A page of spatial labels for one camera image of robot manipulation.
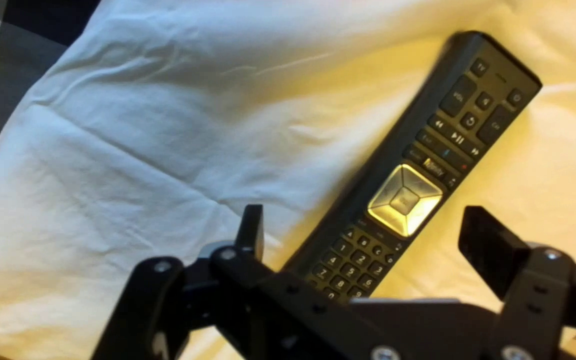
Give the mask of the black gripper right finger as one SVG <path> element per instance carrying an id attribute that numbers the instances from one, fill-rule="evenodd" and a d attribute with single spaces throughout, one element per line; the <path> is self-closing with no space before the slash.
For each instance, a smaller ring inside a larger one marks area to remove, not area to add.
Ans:
<path id="1" fill-rule="evenodd" d="M 465 208 L 458 250 L 498 298 L 530 256 L 530 246 L 483 206 Z"/>

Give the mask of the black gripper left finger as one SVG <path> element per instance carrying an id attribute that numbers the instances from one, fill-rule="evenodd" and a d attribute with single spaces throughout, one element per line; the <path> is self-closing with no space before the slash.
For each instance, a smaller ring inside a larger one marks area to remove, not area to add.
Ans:
<path id="1" fill-rule="evenodd" d="M 253 256 L 265 253 L 265 208 L 248 204 L 237 234 L 237 246 Z"/>

